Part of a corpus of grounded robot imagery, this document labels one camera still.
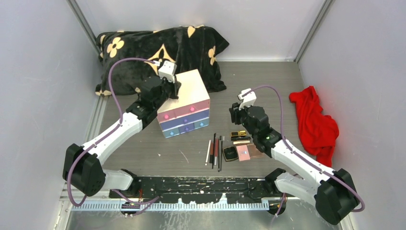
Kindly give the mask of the pastel mini drawer organizer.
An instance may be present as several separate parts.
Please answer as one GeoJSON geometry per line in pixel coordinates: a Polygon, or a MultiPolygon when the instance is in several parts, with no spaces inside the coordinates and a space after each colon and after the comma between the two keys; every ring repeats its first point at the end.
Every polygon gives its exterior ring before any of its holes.
{"type": "Polygon", "coordinates": [[[157,120],[165,138],[209,125],[210,97],[197,69],[176,75],[181,83],[178,99],[168,99],[158,109],[157,120]]]}

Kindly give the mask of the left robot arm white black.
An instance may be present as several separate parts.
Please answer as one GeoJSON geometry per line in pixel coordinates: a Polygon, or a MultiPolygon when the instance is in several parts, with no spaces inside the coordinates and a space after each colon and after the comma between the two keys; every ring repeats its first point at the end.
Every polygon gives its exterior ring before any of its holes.
{"type": "Polygon", "coordinates": [[[168,99],[178,99],[181,87],[166,78],[150,77],[141,86],[138,99],[121,118],[83,145],[67,148],[63,179],[90,197],[100,190],[117,190],[133,198],[138,195],[141,183],[129,170],[107,170],[102,166],[110,155],[130,137],[145,129],[158,115],[158,109],[168,99]]]}

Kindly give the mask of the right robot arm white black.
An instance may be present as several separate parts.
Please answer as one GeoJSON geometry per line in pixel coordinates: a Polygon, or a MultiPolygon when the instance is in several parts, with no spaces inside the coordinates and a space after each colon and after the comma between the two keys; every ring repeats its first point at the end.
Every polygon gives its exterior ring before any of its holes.
{"type": "Polygon", "coordinates": [[[232,123],[245,128],[257,150],[299,175],[296,177],[279,168],[268,174],[265,180],[270,196],[293,195],[314,206],[332,225],[339,224],[350,212],[364,210],[365,204],[350,173],[344,169],[333,170],[296,148],[270,126],[263,107],[233,103],[229,111],[232,123]]]}

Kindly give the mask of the pink square compact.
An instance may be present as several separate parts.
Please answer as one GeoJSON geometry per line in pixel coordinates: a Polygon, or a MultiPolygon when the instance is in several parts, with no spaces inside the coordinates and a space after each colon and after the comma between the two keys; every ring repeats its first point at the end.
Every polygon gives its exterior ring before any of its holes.
{"type": "Polygon", "coordinates": [[[238,145],[236,146],[238,159],[239,161],[248,161],[250,160],[250,154],[247,145],[238,145]]]}

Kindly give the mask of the brown eyeshadow palette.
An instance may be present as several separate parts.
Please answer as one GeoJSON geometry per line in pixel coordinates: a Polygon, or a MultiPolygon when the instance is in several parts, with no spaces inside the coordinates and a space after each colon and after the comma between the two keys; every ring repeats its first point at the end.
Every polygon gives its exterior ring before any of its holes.
{"type": "Polygon", "coordinates": [[[255,158],[262,158],[264,157],[264,153],[260,152],[254,144],[248,144],[248,153],[250,155],[250,158],[255,159],[255,158]]]}

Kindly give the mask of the black round compact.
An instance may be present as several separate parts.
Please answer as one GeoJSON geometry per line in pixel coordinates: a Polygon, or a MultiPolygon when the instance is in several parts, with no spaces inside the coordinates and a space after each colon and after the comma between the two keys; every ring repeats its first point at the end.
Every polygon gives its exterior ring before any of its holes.
{"type": "Polygon", "coordinates": [[[235,146],[223,148],[223,158],[226,162],[238,159],[238,152],[235,146]]]}

